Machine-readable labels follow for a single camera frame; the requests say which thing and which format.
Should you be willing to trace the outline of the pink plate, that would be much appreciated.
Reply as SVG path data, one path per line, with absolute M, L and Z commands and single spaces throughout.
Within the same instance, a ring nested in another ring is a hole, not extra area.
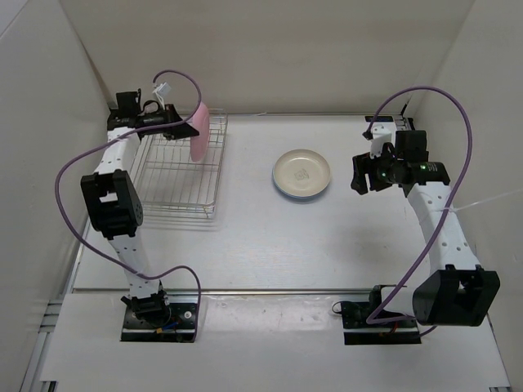
M 192 162 L 201 161 L 207 152 L 210 139 L 209 117 L 208 107 L 201 103 L 191 120 L 191 126 L 199 133 L 190 138 L 190 159 Z

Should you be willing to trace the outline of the cream plate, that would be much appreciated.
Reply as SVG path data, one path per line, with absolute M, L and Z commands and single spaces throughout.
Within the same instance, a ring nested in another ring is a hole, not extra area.
M 309 149 L 294 149 L 281 155 L 272 173 L 281 187 L 288 188 L 295 194 L 307 194 L 313 184 L 331 181 L 331 169 L 327 160 Z

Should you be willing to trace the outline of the blue plate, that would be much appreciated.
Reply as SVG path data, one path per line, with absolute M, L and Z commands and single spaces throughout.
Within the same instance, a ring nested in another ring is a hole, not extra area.
M 274 173 L 272 173 L 271 180 L 275 190 L 279 194 L 296 203 L 312 203 L 314 200 L 321 198 L 328 191 L 330 186 L 330 181 L 325 180 L 323 182 L 314 183 L 312 191 L 307 194 L 295 194 L 290 192 L 288 188 L 281 187 Z

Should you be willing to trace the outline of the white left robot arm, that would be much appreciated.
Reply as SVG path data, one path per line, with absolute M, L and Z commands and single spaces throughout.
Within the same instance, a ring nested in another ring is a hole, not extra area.
M 122 301 L 127 310 L 157 332 L 166 332 L 180 319 L 173 314 L 160 279 L 150 271 L 139 230 L 144 212 L 129 172 L 145 136 L 206 140 L 208 107 L 199 104 L 190 122 L 182 122 L 174 105 L 159 99 L 152 102 L 155 111 L 146 112 L 141 91 L 119 92 L 116 102 L 107 120 L 110 147 L 96 170 L 82 177 L 81 190 L 92 227 L 109 242 L 124 269 L 129 293 Z

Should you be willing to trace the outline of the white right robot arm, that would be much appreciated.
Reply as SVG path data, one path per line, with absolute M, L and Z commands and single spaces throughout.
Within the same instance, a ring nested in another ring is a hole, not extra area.
M 367 306 L 367 324 L 384 327 L 400 320 L 423 326 L 478 327 L 500 288 L 493 270 L 481 266 L 452 210 L 454 185 L 445 165 L 432 162 L 424 131 L 391 132 L 373 126 L 364 133 L 370 151 L 353 159 L 351 188 L 358 194 L 399 186 L 413 208 L 426 242 L 428 278 L 415 289 L 406 278 Z

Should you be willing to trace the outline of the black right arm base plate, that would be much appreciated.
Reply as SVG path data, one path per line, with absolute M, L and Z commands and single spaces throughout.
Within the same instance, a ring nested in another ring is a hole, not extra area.
M 331 311 L 342 318 L 344 345 L 419 345 L 421 332 L 413 320 L 368 323 L 369 301 L 337 301 Z

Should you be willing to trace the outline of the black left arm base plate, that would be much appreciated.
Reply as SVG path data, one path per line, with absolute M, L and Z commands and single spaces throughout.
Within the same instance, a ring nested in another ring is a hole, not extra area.
M 152 299 L 132 304 L 122 298 L 125 314 L 121 342 L 194 343 L 197 337 L 199 304 L 182 300 L 160 304 Z

